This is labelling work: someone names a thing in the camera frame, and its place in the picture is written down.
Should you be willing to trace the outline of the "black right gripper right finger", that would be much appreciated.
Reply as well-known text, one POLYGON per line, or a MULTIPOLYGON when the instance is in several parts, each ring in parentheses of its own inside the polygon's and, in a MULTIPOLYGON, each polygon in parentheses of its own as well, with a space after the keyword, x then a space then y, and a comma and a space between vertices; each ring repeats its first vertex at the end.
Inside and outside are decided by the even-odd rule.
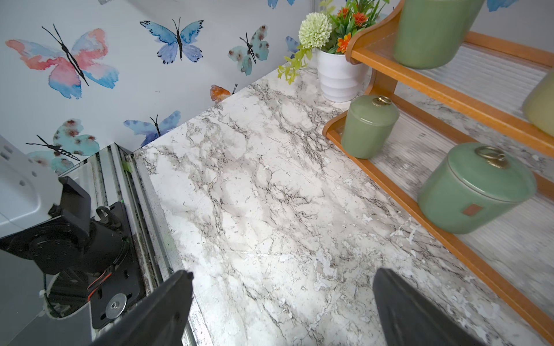
POLYGON ((373 292, 388 345, 482 345, 395 271, 377 270, 373 292))

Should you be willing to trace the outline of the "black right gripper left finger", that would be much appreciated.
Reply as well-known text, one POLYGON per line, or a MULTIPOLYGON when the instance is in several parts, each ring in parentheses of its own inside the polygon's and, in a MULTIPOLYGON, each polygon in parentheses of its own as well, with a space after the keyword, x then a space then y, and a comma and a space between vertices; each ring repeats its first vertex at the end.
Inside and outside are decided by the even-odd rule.
POLYGON ((182 345, 193 302, 192 272, 179 270, 93 345, 182 345))

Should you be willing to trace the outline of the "yellow canister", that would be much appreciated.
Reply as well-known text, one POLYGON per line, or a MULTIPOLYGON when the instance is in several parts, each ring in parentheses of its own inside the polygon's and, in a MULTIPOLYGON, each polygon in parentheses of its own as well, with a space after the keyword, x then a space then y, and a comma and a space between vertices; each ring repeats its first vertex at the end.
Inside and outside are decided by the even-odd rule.
POLYGON ((553 136, 553 79, 543 79, 527 96, 522 110, 531 124, 553 136))

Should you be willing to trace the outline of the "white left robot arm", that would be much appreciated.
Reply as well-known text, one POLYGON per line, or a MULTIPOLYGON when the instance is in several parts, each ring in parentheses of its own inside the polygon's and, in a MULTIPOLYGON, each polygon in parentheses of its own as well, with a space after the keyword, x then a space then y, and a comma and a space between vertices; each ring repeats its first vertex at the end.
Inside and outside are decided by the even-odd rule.
POLYGON ((123 203, 99 206, 70 177, 59 177, 1 140, 1 250, 33 261, 65 288, 46 285, 47 312, 63 318, 90 303, 92 325, 105 326, 143 296, 123 203))

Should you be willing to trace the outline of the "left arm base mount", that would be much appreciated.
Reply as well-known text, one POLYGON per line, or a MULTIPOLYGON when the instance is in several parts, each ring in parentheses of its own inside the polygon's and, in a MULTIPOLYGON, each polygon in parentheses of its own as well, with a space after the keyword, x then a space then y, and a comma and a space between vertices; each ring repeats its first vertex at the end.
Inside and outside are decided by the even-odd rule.
POLYGON ((89 302, 91 303, 92 327, 95 330, 101 330, 116 319, 115 313, 111 312, 108 316, 114 297, 126 297, 125 308, 122 304, 118 306, 121 309, 121 315, 135 306, 145 297, 145 285, 142 276, 138 256, 131 237, 131 226, 128 222, 126 208, 123 203, 116 202, 110 206, 111 213, 121 222, 121 231, 123 240, 128 245, 128 252, 123 260, 109 270, 105 276, 98 281, 97 290, 90 293, 89 302))

